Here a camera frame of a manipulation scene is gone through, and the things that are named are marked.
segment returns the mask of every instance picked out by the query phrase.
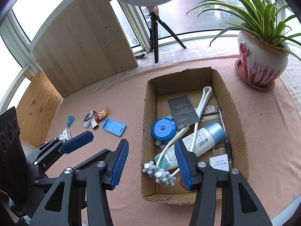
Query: black cable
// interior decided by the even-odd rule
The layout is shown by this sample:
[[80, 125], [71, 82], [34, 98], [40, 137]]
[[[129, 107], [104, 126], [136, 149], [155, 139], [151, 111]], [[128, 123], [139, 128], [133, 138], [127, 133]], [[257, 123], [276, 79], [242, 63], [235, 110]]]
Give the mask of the black cable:
[[89, 112], [85, 119], [84, 119], [84, 122], [88, 121], [88, 120], [91, 120], [92, 118], [94, 118], [95, 116], [97, 115], [97, 112], [96, 111], [93, 111], [93, 114], [91, 114], [91, 112]]
[[150, 32], [150, 39], [148, 41], [149, 45], [150, 45], [150, 50], [148, 53], [142, 53], [142, 54], [135, 55], [136, 58], [143, 58], [144, 56], [150, 54], [154, 50], [153, 31], [151, 28], [148, 28], [148, 29]]

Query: spider plant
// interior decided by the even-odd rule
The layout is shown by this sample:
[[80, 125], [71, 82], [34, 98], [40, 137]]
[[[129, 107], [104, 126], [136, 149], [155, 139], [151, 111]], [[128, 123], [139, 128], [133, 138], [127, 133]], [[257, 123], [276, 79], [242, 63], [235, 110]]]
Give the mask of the spider plant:
[[[284, 34], [282, 34], [282, 31], [284, 30], [285, 27], [288, 27], [290, 30], [292, 30], [285, 23], [293, 18], [296, 18], [296, 16], [291, 15], [287, 19], [285, 19], [284, 21], [280, 21], [276, 25], [277, 15], [283, 9], [288, 8], [289, 5], [283, 5], [278, 8], [277, 4], [272, 3], [271, 0], [239, 0], [239, 1], [244, 5], [246, 11], [235, 5], [222, 2], [219, 0], [204, 0], [200, 2], [195, 8], [189, 10], [187, 14], [192, 10], [205, 6], [198, 16], [208, 11], [222, 11], [222, 12], [234, 14], [235, 16], [237, 16], [238, 18], [240, 18], [245, 22], [242, 24], [228, 23], [231, 26], [226, 29], [223, 29], [219, 34], [217, 34], [210, 42], [210, 46], [211, 43], [216, 38], [224, 34], [226, 31], [239, 29], [248, 32], [249, 34], [255, 36], [259, 40], [262, 40], [278, 49], [289, 52], [290, 54], [292, 54], [293, 56], [295, 56], [301, 61], [301, 58], [298, 57], [294, 52], [283, 48], [283, 46], [281, 45], [282, 42], [286, 40], [290, 40], [301, 46], [300, 42], [293, 39], [293, 37], [301, 36], [301, 33], [292, 34], [290, 36], [285, 36]], [[222, 9], [222, 7], [206, 9], [206, 7], [210, 5], [225, 6], [229, 10]]]

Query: potted plant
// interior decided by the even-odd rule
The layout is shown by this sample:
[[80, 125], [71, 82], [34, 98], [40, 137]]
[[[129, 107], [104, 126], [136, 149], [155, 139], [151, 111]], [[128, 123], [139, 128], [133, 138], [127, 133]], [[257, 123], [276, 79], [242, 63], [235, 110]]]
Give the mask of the potted plant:
[[[293, 39], [293, 37], [301, 36], [301, 33], [290, 36], [282, 34], [285, 27], [290, 28], [285, 23], [295, 18], [295, 15], [289, 16], [276, 25], [278, 13], [288, 8], [288, 5], [278, 8], [276, 3], [272, 3], [271, 0], [239, 1], [244, 5], [246, 11], [219, 0], [204, 0], [188, 11], [187, 14], [194, 9], [205, 6], [199, 15], [208, 11], [222, 11], [242, 19], [244, 23], [241, 24], [229, 23], [231, 27], [223, 29], [217, 34], [210, 42], [210, 45], [226, 31], [239, 29], [238, 47], [243, 73], [252, 84], [264, 87], [274, 82], [285, 70], [289, 54], [301, 61], [301, 58], [292, 52], [287, 43], [285, 43], [286, 40], [290, 40], [301, 46], [300, 42]], [[206, 6], [210, 5], [219, 5], [220, 8], [206, 9]], [[229, 10], [222, 9], [222, 6], [227, 7]]]

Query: cardboard box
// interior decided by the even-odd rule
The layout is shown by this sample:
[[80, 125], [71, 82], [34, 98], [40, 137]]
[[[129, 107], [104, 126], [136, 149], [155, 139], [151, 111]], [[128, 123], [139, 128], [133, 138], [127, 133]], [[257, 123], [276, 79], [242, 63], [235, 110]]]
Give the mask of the cardboard box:
[[[155, 145], [155, 139], [151, 134], [153, 123], [162, 117], [171, 114], [168, 100], [187, 95], [194, 108], [198, 107], [203, 88], [211, 86], [213, 94], [207, 103], [205, 111], [199, 122], [199, 129], [213, 121], [219, 121], [217, 108], [221, 107], [229, 135], [233, 152], [233, 164], [240, 172], [248, 177], [248, 160], [246, 141], [241, 122], [233, 103], [233, 100], [219, 73], [208, 68], [187, 69], [169, 75], [159, 76], [148, 81], [144, 107], [143, 137], [142, 137], [142, 165], [154, 161], [154, 157], [162, 150]], [[183, 136], [193, 133], [194, 125]], [[218, 149], [223, 141], [215, 146]], [[207, 151], [199, 157], [200, 161], [208, 163], [208, 158], [213, 157], [213, 150]], [[141, 193], [145, 200], [164, 202], [169, 204], [193, 204], [195, 192], [187, 191], [181, 186], [181, 173], [176, 175], [175, 186], [165, 187], [157, 184], [153, 177], [149, 177], [141, 171]], [[217, 189], [217, 199], [221, 199], [221, 188]]]

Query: barcode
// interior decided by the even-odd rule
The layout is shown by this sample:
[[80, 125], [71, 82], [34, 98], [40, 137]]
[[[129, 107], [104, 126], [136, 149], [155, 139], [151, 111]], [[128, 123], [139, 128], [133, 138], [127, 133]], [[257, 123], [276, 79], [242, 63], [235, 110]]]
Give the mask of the barcode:
[[199, 142], [199, 145], [202, 146], [204, 143], [207, 143], [207, 142], [208, 142], [208, 139], [205, 138], [201, 142]]

